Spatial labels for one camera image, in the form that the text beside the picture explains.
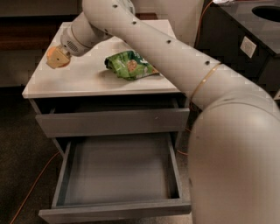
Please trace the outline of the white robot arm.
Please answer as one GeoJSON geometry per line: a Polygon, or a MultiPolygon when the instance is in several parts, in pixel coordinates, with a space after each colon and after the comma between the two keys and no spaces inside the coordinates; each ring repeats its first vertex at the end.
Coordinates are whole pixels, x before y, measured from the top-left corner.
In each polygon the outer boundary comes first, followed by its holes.
{"type": "Polygon", "coordinates": [[[280,224],[280,110],[254,82],[135,17],[123,0],[82,0],[47,53],[63,67],[113,36],[202,112],[189,138],[194,224],[280,224]]]}

